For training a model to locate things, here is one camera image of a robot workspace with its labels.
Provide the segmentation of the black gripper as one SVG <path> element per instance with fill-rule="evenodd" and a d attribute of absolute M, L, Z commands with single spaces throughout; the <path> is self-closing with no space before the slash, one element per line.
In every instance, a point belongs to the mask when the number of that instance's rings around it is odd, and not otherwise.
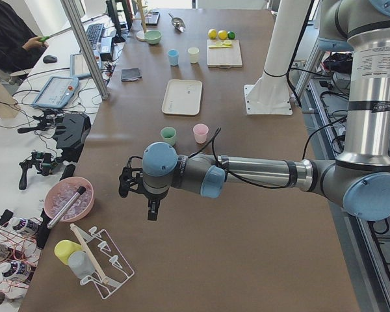
<path fill-rule="evenodd" d="M 127 164 L 123 168 L 122 173 L 119 176 L 119 195 L 122 198 L 126 198 L 129 194 L 129 191 L 145 195 L 145 197 L 148 199 L 148 220 L 156 221 L 158 217 L 160 202 L 164 198 L 164 193 L 154 194 L 146 190 L 143 181 L 143 170 L 142 168 L 132 167 L 133 159 L 142 160 L 142 157 L 128 158 Z"/>

